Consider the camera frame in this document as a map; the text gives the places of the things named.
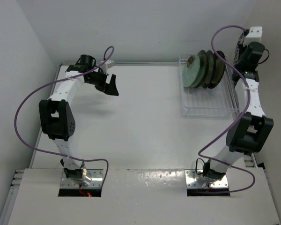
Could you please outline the teal flower plate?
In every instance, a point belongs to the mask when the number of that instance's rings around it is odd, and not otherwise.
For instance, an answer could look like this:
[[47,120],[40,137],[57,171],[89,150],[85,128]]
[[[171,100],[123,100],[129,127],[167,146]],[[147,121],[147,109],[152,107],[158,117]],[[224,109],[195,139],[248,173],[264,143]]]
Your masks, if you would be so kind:
[[201,67],[199,69],[198,75],[197,75],[194,83],[192,84],[193,88],[196,87],[200,83],[200,81],[201,81],[202,77],[204,76],[204,74],[205,74],[205,68]]
[[198,55],[192,54],[186,61],[182,71],[182,82],[184,87],[190,87],[196,80],[200,69]]

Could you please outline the grey rimmed plate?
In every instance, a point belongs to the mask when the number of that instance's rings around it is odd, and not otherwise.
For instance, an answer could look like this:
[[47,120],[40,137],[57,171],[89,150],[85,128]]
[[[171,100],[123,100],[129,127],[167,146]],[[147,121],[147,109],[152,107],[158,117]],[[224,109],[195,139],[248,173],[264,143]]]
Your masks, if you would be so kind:
[[205,50],[198,52],[198,57],[200,59],[200,68],[195,81],[195,88],[198,88],[204,82],[209,67],[207,52]]
[[214,77],[214,72],[213,72],[214,67],[215,67],[214,53],[211,50],[207,51],[207,59],[208,59],[208,71],[207,71],[207,75],[205,77],[204,84],[202,85],[202,87],[204,89],[209,87],[209,85],[211,84],[211,81]]

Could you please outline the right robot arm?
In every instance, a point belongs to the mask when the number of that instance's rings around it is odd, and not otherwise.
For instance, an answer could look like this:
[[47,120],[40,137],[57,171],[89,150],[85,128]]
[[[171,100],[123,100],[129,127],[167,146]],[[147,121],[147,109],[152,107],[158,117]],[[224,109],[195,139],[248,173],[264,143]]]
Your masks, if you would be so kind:
[[250,42],[239,48],[235,67],[244,79],[233,73],[232,80],[241,115],[227,132],[223,149],[204,164],[202,175],[207,180],[221,180],[238,159],[260,152],[274,126],[273,119],[266,117],[259,99],[259,75],[256,68],[265,49],[259,42]]

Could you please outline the black patterned rim plate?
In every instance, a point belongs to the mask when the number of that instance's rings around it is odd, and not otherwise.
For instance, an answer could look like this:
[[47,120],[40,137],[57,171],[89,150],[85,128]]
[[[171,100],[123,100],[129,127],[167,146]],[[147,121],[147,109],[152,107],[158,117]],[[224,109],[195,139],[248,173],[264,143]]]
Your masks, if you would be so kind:
[[213,69],[214,77],[208,86],[209,89],[215,88],[220,83],[226,69],[225,63],[215,53],[214,53],[214,60],[215,60],[215,69]]

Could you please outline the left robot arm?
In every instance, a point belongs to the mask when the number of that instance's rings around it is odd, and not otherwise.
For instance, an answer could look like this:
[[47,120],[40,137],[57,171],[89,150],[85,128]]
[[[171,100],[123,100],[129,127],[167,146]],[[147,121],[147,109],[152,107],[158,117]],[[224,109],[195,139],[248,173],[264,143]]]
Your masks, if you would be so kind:
[[108,60],[102,67],[92,71],[96,60],[89,55],[81,55],[75,64],[68,66],[65,81],[62,81],[54,93],[39,102],[39,114],[42,132],[47,134],[62,154],[61,164],[68,179],[75,182],[85,181],[88,177],[83,161],[77,158],[73,135],[75,120],[70,108],[71,102],[79,88],[87,83],[106,95],[118,96],[116,75],[107,73]]

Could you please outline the blue floral white plate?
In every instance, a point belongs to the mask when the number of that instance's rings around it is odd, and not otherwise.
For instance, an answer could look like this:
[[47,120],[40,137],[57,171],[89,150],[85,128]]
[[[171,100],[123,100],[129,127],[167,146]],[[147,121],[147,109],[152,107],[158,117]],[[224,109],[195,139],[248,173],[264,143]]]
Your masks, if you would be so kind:
[[243,31],[242,34],[240,35],[238,41],[237,41],[237,45],[236,45],[236,48],[235,48],[235,56],[234,56],[234,60],[233,60],[233,66],[235,68],[237,68],[237,64],[240,60],[240,54],[242,53],[242,50],[244,48],[243,42],[244,42],[244,39],[245,39],[245,35],[246,35],[246,31]]

